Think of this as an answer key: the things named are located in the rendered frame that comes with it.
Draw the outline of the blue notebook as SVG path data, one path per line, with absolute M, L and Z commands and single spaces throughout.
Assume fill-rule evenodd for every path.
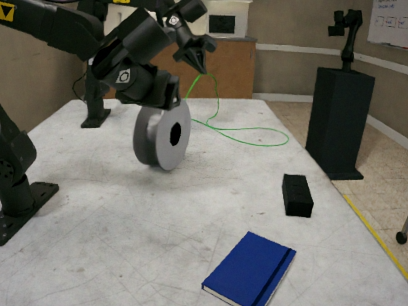
M 266 306 L 297 251 L 248 231 L 201 283 L 231 306 Z

